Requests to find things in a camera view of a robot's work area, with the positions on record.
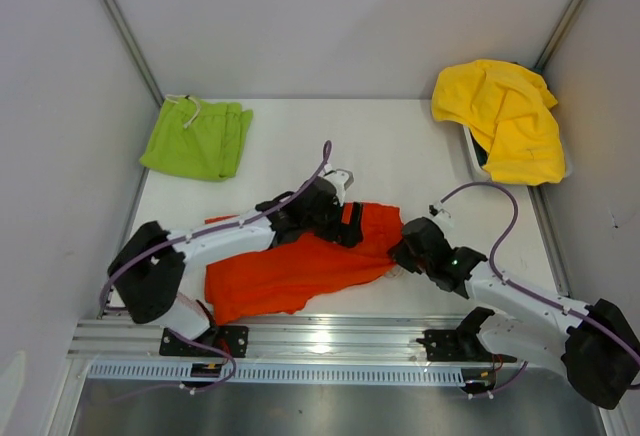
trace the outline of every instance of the yellow towel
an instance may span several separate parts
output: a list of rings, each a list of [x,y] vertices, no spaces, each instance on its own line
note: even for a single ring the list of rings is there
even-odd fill
[[[489,153],[483,169],[493,181],[538,185],[565,174],[558,123],[549,111],[556,104],[542,76],[481,59],[442,71],[431,109],[436,121],[469,127]]]

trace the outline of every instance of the white tabletop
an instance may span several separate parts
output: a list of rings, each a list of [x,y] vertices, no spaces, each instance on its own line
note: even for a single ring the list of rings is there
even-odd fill
[[[405,222],[427,215],[430,204],[470,181],[460,128],[435,123],[429,101],[240,102],[254,110],[254,120],[237,176],[208,183],[150,171],[134,231],[152,220],[169,229],[196,227],[206,218],[238,214],[295,190],[317,167],[326,139],[333,142],[332,165],[355,176],[348,199],[399,206]],[[497,262],[555,291],[527,188],[510,190],[520,206],[520,217]],[[490,188],[463,191],[446,208],[455,220],[455,227],[447,231],[449,242],[485,254],[511,218],[511,203]],[[203,275],[204,269],[188,275],[183,291],[203,299]],[[409,317],[465,314],[476,306],[440,291],[424,275],[394,271],[394,276],[316,296],[302,312]]]

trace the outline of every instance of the green cloth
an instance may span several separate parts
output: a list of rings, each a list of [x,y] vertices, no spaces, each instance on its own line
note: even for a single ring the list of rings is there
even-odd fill
[[[197,111],[194,100],[193,96],[180,97],[177,103],[165,100],[140,163],[183,178],[223,181],[234,177],[253,111],[243,111],[240,103],[198,99],[201,110],[192,120]]]

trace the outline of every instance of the red-orange fabric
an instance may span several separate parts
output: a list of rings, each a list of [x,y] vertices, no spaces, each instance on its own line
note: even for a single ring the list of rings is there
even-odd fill
[[[351,203],[345,213],[351,214]],[[207,220],[207,223],[223,218]],[[345,248],[304,234],[295,243],[207,266],[205,298],[216,322],[304,308],[318,294],[369,283],[393,268],[387,251],[401,239],[400,210],[363,203],[363,241]]]

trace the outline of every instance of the folded cloth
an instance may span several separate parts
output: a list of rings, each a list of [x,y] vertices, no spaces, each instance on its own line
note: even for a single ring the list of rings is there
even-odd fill
[[[502,183],[557,183],[565,160],[558,104],[542,76],[522,66],[481,59],[438,76],[431,110],[436,121],[468,126],[489,157],[483,169]]]
[[[253,111],[239,103],[167,96],[140,163],[149,169],[206,181],[236,175]]]
[[[345,214],[350,212],[347,203]],[[394,266],[387,251],[402,239],[400,210],[363,203],[361,229],[363,240],[353,248],[307,233],[295,243],[208,265],[205,298],[213,304],[216,322],[293,313],[313,296],[379,278]]]

